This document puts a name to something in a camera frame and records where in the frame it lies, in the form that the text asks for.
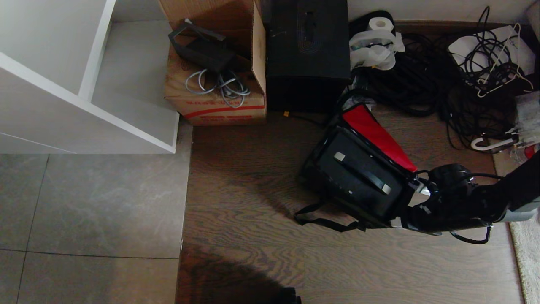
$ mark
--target cardboard box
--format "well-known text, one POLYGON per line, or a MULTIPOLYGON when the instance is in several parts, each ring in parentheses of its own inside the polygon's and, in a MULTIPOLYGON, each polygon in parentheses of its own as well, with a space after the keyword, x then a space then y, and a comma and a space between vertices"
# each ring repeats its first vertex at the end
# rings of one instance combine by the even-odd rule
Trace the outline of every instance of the cardboard box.
MULTIPOLYGON (((233 109, 225 104, 220 91, 195 95, 185 88, 192 73, 202 70, 171 47, 165 81, 165 98, 193 125, 241 125, 266 122, 266 33, 257 5, 253 0, 159 0, 171 28, 185 18, 193 24, 227 37, 227 46, 237 56, 235 72, 251 91, 244 104, 233 109)), ((204 77, 205 87, 212 87, 212 77, 204 77)), ((190 88, 200 90, 196 79, 190 88)), ((238 104, 240 98, 231 100, 238 104)))

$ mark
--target gray floor tile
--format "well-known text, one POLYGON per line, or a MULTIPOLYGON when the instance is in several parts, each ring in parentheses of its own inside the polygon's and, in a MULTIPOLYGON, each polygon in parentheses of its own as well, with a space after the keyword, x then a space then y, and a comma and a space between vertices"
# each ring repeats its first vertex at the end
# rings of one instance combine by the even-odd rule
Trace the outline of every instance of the gray floor tile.
POLYGON ((29 253, 19 304, 173 304, 178 260, 29 253))
POLYGON ((1 249, 26 249, 47 157, 0 155, 1 249))
POLYGON ((0 250, 0 303, 15 304, 24 252, 0 250))
POLYGON ((181 151, 51 155, 29 250, 178 258, 190 156, 181 151))

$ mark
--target wooden floor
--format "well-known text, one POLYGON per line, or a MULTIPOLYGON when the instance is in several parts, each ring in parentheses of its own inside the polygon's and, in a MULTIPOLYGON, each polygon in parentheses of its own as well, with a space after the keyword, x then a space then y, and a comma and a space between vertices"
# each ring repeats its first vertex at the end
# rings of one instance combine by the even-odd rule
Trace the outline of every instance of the wooden floor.
MULTIPOLYGON (((458 162, 494 172, 491 156, 451 149, 436 115, 382 105, 374 115, 419 169, 458 162)), ((296 287, 305 304, 523 302, 506 224, 483 246, 448 234, 297 225, 292 213, 316 200, 295 180, 322 136, 315 125, 269 113, 267 125, 196 127, 193 135, 179 304, 256 304, 280 286, 296 287)))

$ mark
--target gray cable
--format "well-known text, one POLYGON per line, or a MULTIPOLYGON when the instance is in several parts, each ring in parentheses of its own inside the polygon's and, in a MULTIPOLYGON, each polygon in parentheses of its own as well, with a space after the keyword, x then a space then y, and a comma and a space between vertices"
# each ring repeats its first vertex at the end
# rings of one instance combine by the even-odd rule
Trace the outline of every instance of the gray cable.
POLYGON ((188 90, 189 92, 191 92, 193 94, 196 94, 196 95, 204 95, 204 94, 208 94, 210 92, 213 92, 215 88, 219 87, 219 90, 221 92, 221 97, 223 98, 223 101, 225 102, 226 105, 228 105, 229 107, 231 107, 233 109, 236 109, 236 108, 240 108, 244 104, 244 99, 251 92, 249 91, 248 87, 244 87, 244 84, 242 83, 240 78, 233 71, 229 70, 229 73, 232 75, 232 77, 227 81, 224 80, 223 74, 219 74, 218 78, 217 78, 217 84, 214 85, 214 87, 212 87, 212 88, 210 88, 208 90, 205 89, 203 87, 202 83, 201 83, 201 78, 202 78, 203 74, 206 71, 207 71, 207 69, 204 69, 204 70, 197 71, 197 72, 189 75, 189 77, 186 79, 186 82, 185 82, 186 90, 188 90), (198 83, 199 83, 199 87, 200 87, 200 89, 202 91, 193 91, 187 85, 189 83, 190 79, 193 78, 196 75, 198 75, 198 83), (231 89, 231 87, 229 85, 232 84, 233 82, 237 83, 237 85, 239 87, 239 90, 231 89), (227 99, 236 99, 236 98, 238 98, 240 96, 242 97, 242 101, 238 105, 232 105, 227 100, 227 99))

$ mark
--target plastic bag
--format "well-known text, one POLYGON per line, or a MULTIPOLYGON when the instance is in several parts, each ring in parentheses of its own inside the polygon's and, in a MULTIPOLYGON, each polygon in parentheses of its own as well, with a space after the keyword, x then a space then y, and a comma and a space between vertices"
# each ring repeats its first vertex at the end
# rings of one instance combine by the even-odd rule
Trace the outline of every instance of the plastic bag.
POLYGON ((405 51, 401 34, 387 30, 363 31, 349 41, 350 67, 375 67, 389 70, 394 67, 396 52, 405 51))

